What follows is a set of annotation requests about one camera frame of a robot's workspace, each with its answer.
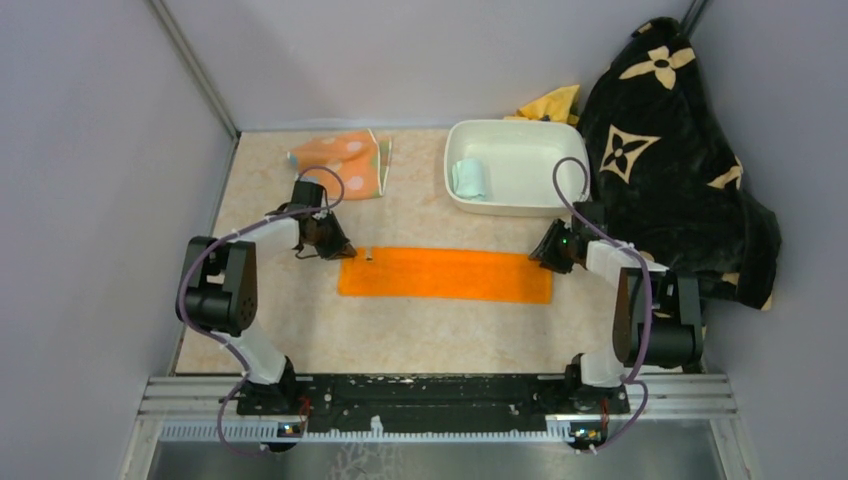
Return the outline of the orange polka dot towel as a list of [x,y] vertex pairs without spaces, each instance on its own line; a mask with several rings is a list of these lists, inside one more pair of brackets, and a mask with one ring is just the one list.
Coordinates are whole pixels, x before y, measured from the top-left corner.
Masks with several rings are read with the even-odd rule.
[[331,200],[341,193],[334,172],[344,184],[343,199],[360,201],[385,194],[392,157],[392,138],[370,129],[316,137],[290,149],[286,158],[304,179],[320,183]]

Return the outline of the plain bright orange towel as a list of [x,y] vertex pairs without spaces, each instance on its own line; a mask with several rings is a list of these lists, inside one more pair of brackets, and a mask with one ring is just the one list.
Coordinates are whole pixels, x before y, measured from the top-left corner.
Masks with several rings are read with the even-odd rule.
[[342,261],[337,291],[544,305],[552,301],[553,273],[517,253],[373,247]]

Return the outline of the light mint green towel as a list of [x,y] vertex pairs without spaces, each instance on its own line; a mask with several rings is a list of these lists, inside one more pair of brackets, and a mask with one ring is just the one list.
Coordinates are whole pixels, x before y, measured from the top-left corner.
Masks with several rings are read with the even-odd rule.
[[456,162],[451,170],[452,191],[466,201],[486,199],[486,174],[484,164],[476,158],[464,158]]

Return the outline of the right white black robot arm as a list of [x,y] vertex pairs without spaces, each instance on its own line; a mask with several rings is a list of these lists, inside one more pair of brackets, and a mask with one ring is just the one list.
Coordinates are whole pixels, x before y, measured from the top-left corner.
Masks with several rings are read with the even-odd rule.
[[694,275],[636,259],[633,245],[606,238],[606,211],[600,203],[577,202],[574,211],[578,215],[570,224],[561,219],[550,224],[529,259],[559,274],[580,265],[616,288],[609,342],[577,355],[567,367],[573,378],[563,385],[564,401],[576,412],[588,412],[603,389],[622,385],[627,369],[698,362],[703,322]]

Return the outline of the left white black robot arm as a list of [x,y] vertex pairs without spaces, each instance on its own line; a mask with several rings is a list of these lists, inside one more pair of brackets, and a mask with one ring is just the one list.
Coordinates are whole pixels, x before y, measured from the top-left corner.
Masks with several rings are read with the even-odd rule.
[[187,245],[176,314],[241,365],[243,378],[235,390],[241,415],[291,415],[305,403],[292,361],[256,319],[258,272],[283,253],[305,259],[305,247],[323,260],[355,257],[332,211],[337,203],[323,185],[299,179],[290,201],[261,220],[220,238],[196,236]]

